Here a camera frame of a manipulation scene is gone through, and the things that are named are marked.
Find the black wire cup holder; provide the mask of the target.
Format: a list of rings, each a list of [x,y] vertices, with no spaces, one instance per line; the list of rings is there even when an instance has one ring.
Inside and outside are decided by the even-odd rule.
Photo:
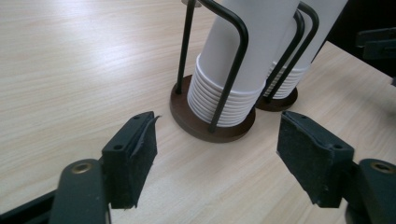
[[[276,94],[286,83],[292,69],[315,37],[319,27],[319,18],[311,6],[301,1],[293,19],[296,24],[295,34],[266,80],[261,96],[255,104],[258,109],[278,112],[290,108],[297,100],[298,91],[296,88],[293,88],[286,97],[281,99],[276,99]]]
[[[191,76],[184,76],[186,59],[188,54],[191,25],[196,2],[220,16],[230,23],[239,35],[239,45],[233,58],[225,87],[216,103],[215,113],[209,123],[199,119],[188,106],[187,90],[191,86]],[[248,28],[244,22],[230,9],[216,3],[215,0],[187,0],[184,30],[181,43],[181,51],[177,72],[177,83],[173,87],[170,96],[170,111],[177,124],[187,133],[201,140],[211,143],[229,143],[243,137],[252,127],[256,113],[251,107],[247,116],[241,123],[232,127],[220,127],[219,118],[225,107],[226,101],[231,94],[232,86],[236,80],[242,61],[248,49]]]

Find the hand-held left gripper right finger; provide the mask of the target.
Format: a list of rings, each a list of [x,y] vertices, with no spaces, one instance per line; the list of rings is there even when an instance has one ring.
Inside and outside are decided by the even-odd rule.
[[[336,208],[342,200],[342,174],[354,149],[308,116],[283,111],[276,153],[312,203]]]

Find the black device at right edge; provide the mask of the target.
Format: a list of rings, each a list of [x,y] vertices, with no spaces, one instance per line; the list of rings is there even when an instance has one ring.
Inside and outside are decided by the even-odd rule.
[[[358,32],[355,45],[365,60],[396,59],[396,27]]]

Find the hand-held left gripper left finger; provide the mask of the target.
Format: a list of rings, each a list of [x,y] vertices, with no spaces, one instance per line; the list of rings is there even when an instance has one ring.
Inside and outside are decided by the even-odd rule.
[[[133,116],[102,149],[106,195],[112,209],[137,207],[157,155],[153,111]]]

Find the stack of white paper cups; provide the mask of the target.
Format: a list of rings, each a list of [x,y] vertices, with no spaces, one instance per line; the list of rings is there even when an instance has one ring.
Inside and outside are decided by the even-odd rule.
[[[221,4],[246,25],[248,45],[219,118],[220,127],[238,125],[256,103],[299,3],[300,0],[221,0]],[[206,123],[216,111],[239,43],[240,36],[234,26],[216,17],[196,59],[188,91],[190,109]]]
[[[347,0],[300,0],[268,72],[264,98],[274,101],[291,95],[346,3]]]

